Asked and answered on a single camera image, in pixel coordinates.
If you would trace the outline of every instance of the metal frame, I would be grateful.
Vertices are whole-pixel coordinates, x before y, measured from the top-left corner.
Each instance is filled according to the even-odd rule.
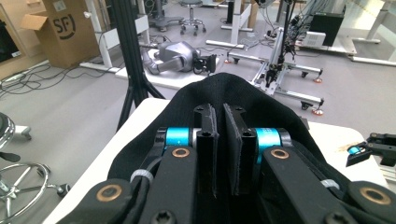
[[[282,50],[283,49],[282,48],[283,34],[284,34],[283,28],[279,28],[279,34],[277,35],[275,46],[274,46],[274,49],[271,54],[271,58],[268,60],[263,59],[263,58],[253,57],[253,56],[245,56],[242,54],[237,54],[237,53],[232,53],[232,52],[230,52],[229,55],[235,59],[247,59],[247,60],[262,63],[262,66],[260,67],[256,76],[251,81],[251,84],[262,89],[262,91],[264,91],[266,94],[268,94],[270,96],[278,94],[281,96],[290,97],[292,99],[301,100],[302,101],[302,109],[304,109],[304,110],[306,110],[309,106],[318,105],[318,108],[316,110],[319,110],[319,108],[324,103],[323,98],[305,95],[305,94],[293,92],[293,91],[282,90],[282,88],[280,87],[280,84],[282,83],[282,80],[283,80],[284,76],[287,74],[288,70],[292,70],[292,69],[300,70],[303,72],[303,74],[307,73],[307,72],[318,73],[318,78],[319,78],[320,75],[322,74],[322,69],[301,66],[301,65],[294,64],[294,63],[283,63],[282,70],[278,72],[278,76],[277,76],[276,80],[271,82],[269,87],[266,87],[264,84],[262,84],[262,82],[265,80],[265,78],[267,76],[266,73],[270,69],[270,65],[277,64],[278,57],[283,51]]]
[[[244,45],[238,44],[238,33],[239,31],[253,32],[253,29],[248,28],[247,25],[247,20],[248,17],[250,16],[250,11],[251,11],[251,4],[247,4],[247,6],[245,7],[242,13],[241,13],[241,6],[242,6],[242,1],[235,0],[233,4],[233,26],[221,26],[221,29],[231,30],[230,43],[206,40],[206,44],[231,47],[235,49],[243,49],[245,47]]]
[[[146,15],[143,0],[138,0],[139,3],[139,13],[143,15],[142,17],[135,20],[135,26],[137,33],[142,33],[144,44],[149,44],[149,19]],[[117,29],[112,29],[109,31],[103,31],[99,22],[98,14],[95,9],[95,4],[93,0],[85,0],[89,12],[84,13],[86,17],[91,18],[93,30],[95,31],[96,40],[99,45],[99,50],[102,56],[103,64],[96,63],[81,63],[81,67],[92,68],[101,71],[107,71],[110,73],[116,73],[120,69],[118,67],[113,67],[110,59],[110,49],[120,44],[119,35]]]
[[[379,11],[378,16],[376,17],[375,22],[372,28],[370,29],[369,34],[366,36],[366,38],[353,38],[353,40],[367,44],[379,44],[381,41],[379,39],[374,39],[374,36],[380,25],[384,25],[385,27],[390,29],[393,33],[396,33],[396,26],[394,23],[396,21],[396,15],[389,12],[391,2],[396,2],[396,1],[395,0],[385,1],[384,6],[382,6],[381,10]],[[393,52],[393,54],[389,57],[387,61],[356,57],[354,55],[351,56],[350,59],[352,60],[352,62],[357,62],[357,63],[376,63],[381,65],[396,66],[396,62],[391,62],[392,60],[396,60],[396,50]]]

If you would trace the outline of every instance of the black pole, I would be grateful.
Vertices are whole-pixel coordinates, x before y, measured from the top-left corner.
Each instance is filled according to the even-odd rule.
[[[120,114],[117,128],[119,130],[129,118],[133,102],[138,107],[143,100],[149,98],[148,90],[154,92],[152,94],[154,97],[163,98],[163,96],[149,83],[145,75],[134,23],[137,19],[136,6],[132,5],[131,0],[111,0],[111,3],[114,9],[120,48],[128,74],[128,90]]]
[[[277,58],[277,69],[278,69],[278,71],[281,70],[282,64],[283,64],[283,62],[285,62],[284,51],[285,51],[286,38],[288,36],[289,14],[290,14],[291,1],[292,0],[285,0],[285,3],[286,3],[286,17],[285,17],[285,27],[284,27],[283,35],[282,35],[282,45],[280,47],[280,55]]]

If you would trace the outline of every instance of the gray floor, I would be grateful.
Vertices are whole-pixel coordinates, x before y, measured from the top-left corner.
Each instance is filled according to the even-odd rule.
[[[359,10],[352,1],[348,1],[348,6],[349,10]],[[199,33],[198,36],[193,36],[192,31],[188,30],[186,34],[180,35],[178,25],[169,26],[166,33],[151,28],[150,33],[166,35],[175,42],[184,40],[196,48],[203,48],[205,55],[216,53],[220,58],[217,72],[229,72],[251,80],[260,67],[258,63],[242,60],[239,64],[223,63],[227,59],[228,49],[215,49],[205,44],[207,39],[230,40],[230,31],[219,28],[222,25],[220,20],[226,17],[227,10],[199,7],[194,11],[195,17],[205,21],[207,29],[205,34]],[[276,5],[268,8],[271,21],[275,20],[276,11]],[[173,3],[165,7],[165,13],[188,17],[186,8]],[[250,43],[256,38],[262,38],[268,29],[269,26],[259,13],[255,37],[240,33],[239,40]],[[381,33],[378,33],[377,37],[383,38]],[[112,53],[114,64],[122,66],[120,48],[115,47]],[[239,53],[268,58],[271,49],[258,45]],[[322,107],[324,115],[315,116],[310,110],[303,111],[299,101],[276,96],[279,102],[310,121],[349,127],[359,131],[364,137],[372,132],[396,133],[396,119],[392,116],[396,110],[395,67],[353,63],[344,54],[312,49],[301,50],[298,54],[312,57],[296,56],[297,64],[324,69],[323,83],[313,82],[315,76],[308,75],[306,78],[301,78],[300,72],[291,71],[285,77],[282,87],[324,98],[325,104]],[[287,57],[287,61],[292,62],[290,56]],[[38,76],[53,77],[60,72],[61,69],[51,67],[44,72],[36,72],[37,76],[32,76],[31,80],[39,78]],[[55,84],[63,76],[60,74],[41,81],[39,88],[44,89]],[[30,87],[37,87],[37,84],[31,83]],[[23,162],[46,163],[51,168],[51,183],[68,183],[73,186],[115,134],[126,88],[125,79],[116,78],[109,73],[102,74],[78,68],[69,72],[58,84],[44,90],[20,94],[30,90],[25,86],[14,91],[14,94],[0,92],[0,111],[10,116],[17,124],[31,126],[33,136],[31,141],[15,137],[5,151],[21,155]],[[158,90],[167,99],[171,99],[176,93],[175,90],[160,87]],[[0,161],[0,167],[10,164]],[[26,180],[27,184],[36,181],[35,174]],[[40,223],[60,200],[53,191],[48,190],[27,214],[14,223]]]

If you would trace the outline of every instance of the stool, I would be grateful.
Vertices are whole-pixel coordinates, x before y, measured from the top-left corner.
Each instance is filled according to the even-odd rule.
[[[184,32],[186,31],[186,26],[194,26],[194,35],[197,35],[198,31],[198,25],[202,25],[202,32],[206,33],[206,28],[204,23],[201,20],[197,20],[194,18],[194,8],[195,7],[200,7],[202,5],[201,0],[181,0],[180,5],[182,7],[188,7],[190,9],[190,18],[185,19],[180,21],[181,24],[181,30],[180,34],[184,35]]]
[[[4,148],[7,143],[9,143],[16,133],[16,125],[14,122],[5,114],[0,113],[0,149]],[[32,139],[30,136],[30,128],[26,126],[22,126],[21,128],[22,135],[27,139]],[[0,152],[3,159],[7,161],[18,161],[20,157],[18,155],[12,153]],[[21,182],[27,176],[29,176],[30,172],[36,168],[38,175],[42,177],[42,181],[40,181],[40,185],[36,187],[28,187],[22,188]],[[9,184],[9,181],[6,181],[3,178],[4,173],[14,171],[13,175],[15,175],[15,171],[20,171],[21,175],[16,178],[17,180],[13,184]],[[70,190],[70,186],[67,184],[63,184],[61,186],[49,184],[50,177],[50,168],[45,164],[39,163],[17,163],[13,165],[9,165],[8,167],[0,170],[0,201],[5,203],[6,205],[6,214],[5,217],[0,217],[0,223],[10,223],[12,219],[20,216],[29,208],[31,208],[44,194],[46,189],[56,189],[58,195],[60,197],[64,197],[67,192]],[[17,212],[12,211],[12,203],[17,201],[18,196],[23,193],[37,191],[35,197]]]

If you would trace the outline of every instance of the white table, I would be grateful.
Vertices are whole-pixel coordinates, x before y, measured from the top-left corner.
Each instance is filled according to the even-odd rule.
[[[132,139],[143,132],[161,114],[168,103],[168,100],[156,98],[144,100],[43,223],[53,224],[62,219],[78,205],[93,186],[106,180],[110,165],[117,154]],[[373,157],[368,161],[348,168],[345,167],[347,162],[347,146],[361,142],[363,137],[360,133],[349,128],[314,122],[309,122],[309,126],[310,133],[328,163],[346,175],[350,180],[367,180],[381,186],[388,186]]]

